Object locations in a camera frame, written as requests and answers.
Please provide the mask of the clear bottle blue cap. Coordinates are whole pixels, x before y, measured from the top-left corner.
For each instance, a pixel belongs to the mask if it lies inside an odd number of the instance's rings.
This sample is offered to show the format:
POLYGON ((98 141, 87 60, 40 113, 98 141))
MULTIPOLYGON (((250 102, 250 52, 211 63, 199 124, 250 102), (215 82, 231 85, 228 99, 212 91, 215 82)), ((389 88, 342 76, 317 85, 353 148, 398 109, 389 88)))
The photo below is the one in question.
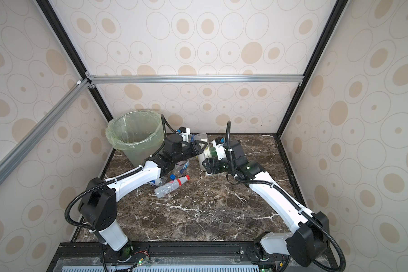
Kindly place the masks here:
POLYGON ((175 164, 174 169, 172 170, 171 174, 170 174, 170 179, 174 180, 177 177, 180 177, 183 175, 183 173, 187 170, 188 166, 189 166, 189 161, 184 161, 184 162, 180 162, 178 164, 175 164))

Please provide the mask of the square matcha label bottle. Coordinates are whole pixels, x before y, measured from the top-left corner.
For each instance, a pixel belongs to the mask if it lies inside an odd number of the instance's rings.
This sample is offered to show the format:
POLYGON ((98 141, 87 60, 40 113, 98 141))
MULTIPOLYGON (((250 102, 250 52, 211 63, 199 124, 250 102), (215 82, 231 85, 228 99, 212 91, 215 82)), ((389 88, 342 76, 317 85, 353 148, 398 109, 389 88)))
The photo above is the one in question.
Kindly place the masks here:
POLYGON ((197 157, 198 157, 198 162, 199 162, 200 169, 205 171, 206 175, 209 175, 206 172, 206 168, 202 164, 205 159, 213 157, 212 154, 211 154, 211 150, 210 150, 211 147, 210 147, 210 144, 209 144, 208 136, 207 136, 206 133, 198 133, 198 134, 196 134, 194 136, 194 140, 205 142, 205 144, 200 144, 201 147, 205 147, 205 148, 204 148, 203 152, 201 154, 199 154, 197 157))

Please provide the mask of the green mesh bin with liner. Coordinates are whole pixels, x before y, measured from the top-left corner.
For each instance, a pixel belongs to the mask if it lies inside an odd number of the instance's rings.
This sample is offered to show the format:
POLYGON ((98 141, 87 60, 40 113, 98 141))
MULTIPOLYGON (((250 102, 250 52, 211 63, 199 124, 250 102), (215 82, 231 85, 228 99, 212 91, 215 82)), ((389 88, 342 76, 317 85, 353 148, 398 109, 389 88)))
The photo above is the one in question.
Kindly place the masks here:
POLYGON ((115 150, 122 151, 138 167, 162 146, 162 118, 153 111, 129 112, 111 120, 105 135, 115 150))

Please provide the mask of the white bottle red cap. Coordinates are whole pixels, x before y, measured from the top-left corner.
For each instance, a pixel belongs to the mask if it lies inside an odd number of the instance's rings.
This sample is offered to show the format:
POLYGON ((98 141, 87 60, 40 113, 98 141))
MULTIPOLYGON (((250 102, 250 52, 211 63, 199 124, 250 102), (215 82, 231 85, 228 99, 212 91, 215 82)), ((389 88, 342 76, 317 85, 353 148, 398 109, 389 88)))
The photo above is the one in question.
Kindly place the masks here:
POLYGON ((186 175, 186 176, 182 176, 178 179, 174 179, 164 185, 162 185, 161 187, 158 187, 154 190, 155 195, 157 198, 162 198, 164 196, 166 196, 167 194, 173 192, 174 190, 178 189, 179 187, 182 186, 182 184, 186 183, 187 181, 190 180, 190 176, 186 175))

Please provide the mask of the small blue label water bottle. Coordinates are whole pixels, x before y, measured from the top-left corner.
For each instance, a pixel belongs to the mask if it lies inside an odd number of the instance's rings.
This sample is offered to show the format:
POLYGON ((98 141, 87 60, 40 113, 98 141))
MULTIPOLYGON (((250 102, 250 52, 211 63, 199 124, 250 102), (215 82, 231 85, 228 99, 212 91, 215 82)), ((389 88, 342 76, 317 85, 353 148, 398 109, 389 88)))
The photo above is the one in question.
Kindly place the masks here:
POLYGON ((171 178, 169 176, 164 176, 160 177, 156 180, 152 180, 148 182, 148 185, 153 186, 153 187, 160 187, 168 182, 171 181, 171 178))

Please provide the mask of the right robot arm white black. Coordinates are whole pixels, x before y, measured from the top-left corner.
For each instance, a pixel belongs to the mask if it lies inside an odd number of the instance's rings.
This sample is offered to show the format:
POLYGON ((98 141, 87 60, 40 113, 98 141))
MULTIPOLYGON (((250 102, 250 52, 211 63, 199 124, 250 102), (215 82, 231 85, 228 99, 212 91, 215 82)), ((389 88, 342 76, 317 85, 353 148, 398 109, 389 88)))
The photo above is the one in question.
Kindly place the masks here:
POLYGON ((330 246, 325 235, 329 220, 322 212, 314 213, 291 197, 255 160, 249 161, 240 141, 225 143, 219 137, 213 141, 216 155, 202 162, 206 172, 233 174, 238 183, 262 197, 283 219, 289 233, 267 233, 258 239, 264 254, 289 255, 299 265, 309 266, 330 246))

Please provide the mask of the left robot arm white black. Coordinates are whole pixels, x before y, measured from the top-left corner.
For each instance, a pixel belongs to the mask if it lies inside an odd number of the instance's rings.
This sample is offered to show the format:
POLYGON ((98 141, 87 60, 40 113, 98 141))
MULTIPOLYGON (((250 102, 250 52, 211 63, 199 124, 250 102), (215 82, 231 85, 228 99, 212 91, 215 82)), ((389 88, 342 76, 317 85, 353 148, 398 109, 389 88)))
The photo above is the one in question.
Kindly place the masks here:
POLYGON ((117 202, 140 186, 165 176, 180 162, 202 154, 207 146, 205 141, 185 142, 181 135, 171 134, 161 151, 143 165, 111 179, 92 179, 78 207, 89 230, 115 252, 123 250, 129 239, 117 222, 117 202))

